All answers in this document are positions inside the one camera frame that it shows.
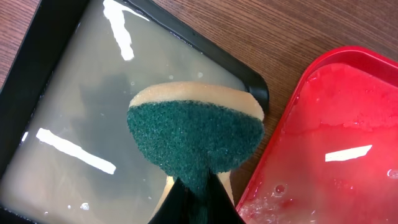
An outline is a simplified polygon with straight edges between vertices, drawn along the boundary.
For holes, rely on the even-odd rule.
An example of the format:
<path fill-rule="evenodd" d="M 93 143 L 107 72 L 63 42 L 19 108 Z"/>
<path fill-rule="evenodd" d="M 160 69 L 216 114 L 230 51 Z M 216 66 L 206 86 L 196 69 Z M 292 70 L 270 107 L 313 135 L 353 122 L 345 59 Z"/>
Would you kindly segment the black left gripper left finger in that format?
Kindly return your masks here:
<path fill-rule="evenodd" d="M 190 191 L 178 178 L 173 184 L 164 202 L 148 224 L 187 224 L 188 199 Z"/>

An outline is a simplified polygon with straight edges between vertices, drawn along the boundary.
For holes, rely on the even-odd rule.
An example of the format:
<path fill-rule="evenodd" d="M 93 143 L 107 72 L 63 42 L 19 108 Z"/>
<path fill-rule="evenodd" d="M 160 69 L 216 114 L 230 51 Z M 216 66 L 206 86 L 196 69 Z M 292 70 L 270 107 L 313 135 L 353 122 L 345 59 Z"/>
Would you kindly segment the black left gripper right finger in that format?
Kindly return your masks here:
<path fill-rule="evenodd" d="M 208 224 L 245 224 L 218 176 L 209 173 L 206 185 Z"/>

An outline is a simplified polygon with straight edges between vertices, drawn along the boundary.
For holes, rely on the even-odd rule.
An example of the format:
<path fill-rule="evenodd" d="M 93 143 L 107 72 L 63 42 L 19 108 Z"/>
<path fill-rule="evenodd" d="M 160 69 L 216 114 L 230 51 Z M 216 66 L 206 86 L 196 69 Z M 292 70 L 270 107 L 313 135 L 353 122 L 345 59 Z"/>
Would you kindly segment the green yellow sponge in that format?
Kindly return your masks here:
<path fill-rule="evenodd" d="M 144 157 L 190 191 L 189 223 L 208 223 L 209 173 L 219 178 L 250 158 L 264 136 L 263 119 L 252 94 L 198 82 L 149 86 L 131 100 L 127 112 L 128 128 Z M 165 187 L 162 203 L 173 184 Z"/>

